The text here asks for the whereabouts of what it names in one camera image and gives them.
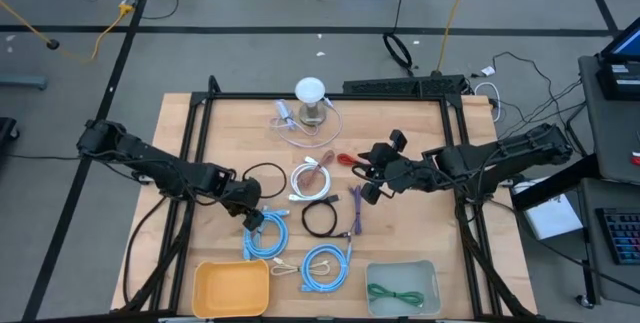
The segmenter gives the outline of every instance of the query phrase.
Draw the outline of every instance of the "keyboard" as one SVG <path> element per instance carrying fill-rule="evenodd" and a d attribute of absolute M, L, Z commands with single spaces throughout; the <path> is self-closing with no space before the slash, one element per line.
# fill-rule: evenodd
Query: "keyboard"
<path fill-rule="evenodd" d="M 598 208 L 596 215 L 616 264 L 640 264 L 640 209 Z"/>
<path fill-rule="evenodd" d="M 413 77 L 393 79 L 370 79 L 347 81 L 342 84 L 344 93 L 358 94 L 405 94 L 423 96 L 462 94 L 467 89 L 464 75 Z"/>

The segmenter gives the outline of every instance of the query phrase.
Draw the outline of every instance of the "yellow cable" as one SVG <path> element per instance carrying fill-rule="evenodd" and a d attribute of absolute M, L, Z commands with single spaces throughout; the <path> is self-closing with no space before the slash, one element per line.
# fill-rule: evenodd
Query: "yellow cable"
<path fill-rule="evenodd" d="M 442 46 L 440 47 L 440 58 L 438 58 L 438 65 L 436 66 L 436 71 L 440 71 L 440 66 L 442 65 L 442 61 L 444 60 L 444 49 L 447 46 L 447 39 L 449 38 L 449 28 L 451 28 L 451 23 L 453 23 L 453 17 L 456 15 L 456 9 L 458 8 L 458 4 L 460 0 L 456 0 L 451 8 L 451 13 L 449 13 L 449 20 L 447 21 L 447 28 L 444 30 L 444 37 L 442 38 Z"/>
<path fill-rule="evenodd" d="M 45 41 L 47 44 L 52 44 L 51 39 L 49 39 L 47 36 L 45 36 L 44 34 L 40 33 L 37 29 L 35 29 L 31 24 L 29 24 L 29 22 L 27 22 L 26 19 L 22 18 L 22 16 L 20 16 L 15 10 L 13 10 L 13 8 L 11 8 L 7 3 L 5 3 L 3 0 L 0 0 L 0 6 L 2 6 L 7 12 L 11 13 L 11 15 L 13 15 L 17 20 L 20 21 L 20 23 L 22 23 L 25 27 L 29 28 L 29 30 L 31 30 L 36 36 L 38 36 L 38 38 L 42 39 L 43 41 Z M 84 58 L 84 57 L 80 57 L 76 54 L 73 54 L 63 48 L 58 48 L 58 50 L 60 51 L 60 53 L 66 57 L 72 58 L 72 59 L 76 59 L 82 63 L 89 63 L 91 61 L 93 61 L 96 56 L 98 55 L 98 50 L 100 49 L 100 44 L 102 43 L 102 38 L 104 38 L 104 36 L 109 33 L 113 27 L 115 27 L 116 25 L 118 25 L 118 23 L 120 23 L 120 21 L 127 15 L 129 14 L 131 11 L 133 11 L 133 6 L 128 5 L 128 4 L 120 4 L 118 6 L 118 8 L 120 9 L 120 13 L 118 14 L 118 18 L 107 28 L 104 30 L 104 32 L 100 33 L 100 35 L 98 36 L 98 39 L 96 39 L 96 44 L 93 48 L 93 53 L 91 54 L 90 58 Z"/>

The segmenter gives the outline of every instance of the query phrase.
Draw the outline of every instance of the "blue cable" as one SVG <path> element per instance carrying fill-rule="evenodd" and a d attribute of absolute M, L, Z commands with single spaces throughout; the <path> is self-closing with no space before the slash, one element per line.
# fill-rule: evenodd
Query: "blue cable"
<path fill-rule="evenodd" d="M 256 234 L 251 237 L 251 231 L 248 229 L 244 230 L 244 249 L 242 252 L 242 256 L 244 259 L 251 259 L 252 257 L 258 259 L 271 259 L 277 257 L 284 248 L 287 246 L 287 242 L 289 241 L 289 229 L 287 229 L 287 224 L 284 222 L 282 217 L 289 215 L 288 210 L 277 210 L 277 211 L 266 211 L 266 208 L 263 209 L 262 214 L 264 215 L 264 221 L 256 229 Z M 260 242 L 260 236 L 262 235 L 262 231 L 268 222 L 273 222 L 280 229 L 280 239 L 278 242 L 271 247 L 263 248 Z"/>
<path fill-rule="evenodd" d="M 347 247 L 346 257 L 335 244 L 321 244 L 313 247 L 313 249 L 307 253 L 302 261 L 302 266 L 300 267 L 302 280 L 304 280 L 304 284 L 301 287 L 303 292 L 334 292 L 342 286 L 342 283 L 344 283 L 345 279 L 347 279 L 347 275 L 349 274 L 349 261 L 351 261 L 351 236 L 348 236 L 347 238 L 349 239 L 349 246 Z M 313 279 L 313 276 L 311 275 L 309 266 L 313 259 L 321 253 L 333 254 L 338 260 L 338 263 L 340 263 L 340 274 L 331 283 L 319 283 Z"/>

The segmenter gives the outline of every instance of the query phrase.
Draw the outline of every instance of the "green cable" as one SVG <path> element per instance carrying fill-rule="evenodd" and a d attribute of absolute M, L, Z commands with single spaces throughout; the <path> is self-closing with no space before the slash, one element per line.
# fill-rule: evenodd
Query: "green cable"
<path fill-rule="evenodd" d="M 414 307 L 422 307 L 422 303 L 424 303 L 424 294 L 420 292 L 396 293 L 376 283 L 368 284 L 367 292 L 371 297 L 369 298 L 370 302 L 378 298 L 396 298 Z"/>

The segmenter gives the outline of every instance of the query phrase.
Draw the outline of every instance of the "orange tray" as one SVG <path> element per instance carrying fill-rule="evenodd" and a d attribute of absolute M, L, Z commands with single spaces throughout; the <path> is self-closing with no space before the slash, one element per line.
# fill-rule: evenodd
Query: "orange tray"
<path fill-rule="evenodd" d="M 260 259 L 203 262 L 196 268 L 191 308 L 198 318 L 250 317 L 269 305 L 269 266 Z"/>

